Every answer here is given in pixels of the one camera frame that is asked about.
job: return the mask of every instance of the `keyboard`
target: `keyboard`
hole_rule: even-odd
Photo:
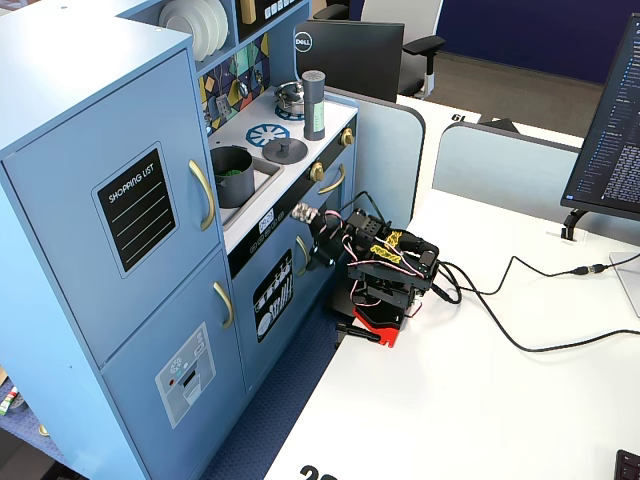
[[[614,480],[640,480],[640,457],[618,450]]]

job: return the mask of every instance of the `dell logo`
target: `dell logo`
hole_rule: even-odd
[[[298,32],[296,34],[296,50],[298,50],[300,53],[305,53],[311,50],[312,46],[313,40],[311,38],[311,35],[309,35],[307,32]]]

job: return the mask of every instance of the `computer monitor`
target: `computer monitor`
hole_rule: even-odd
[[[640,220],[640,14],[627,24],[560,203]],[[612,253],[611,260],[629,256]],[[640,317],[640,261],[616,271]]]
[[[396,102],[404,25],[309,20],[297,27],[298,76],[320,70],[326,84]]]

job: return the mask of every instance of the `office chair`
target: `office chair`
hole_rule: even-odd
[[[446,43],[443,38],[435,35],[441,8],[442,0],[366,0],[364,3],[362,21],[405,25],[399,95],[425,99],[435,87],[434,58]],[[349,7],[334,3],[319,11],[313,18],[347,20]]]

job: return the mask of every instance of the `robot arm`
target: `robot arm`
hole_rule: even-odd
[[[380,343],[393,346],[415,296],[433,287],[438,248],[360,209],[344,220],[301,203],[292,216],[307,223],[314,238],[307,269],[333,266],[346,255],[354,314]]]

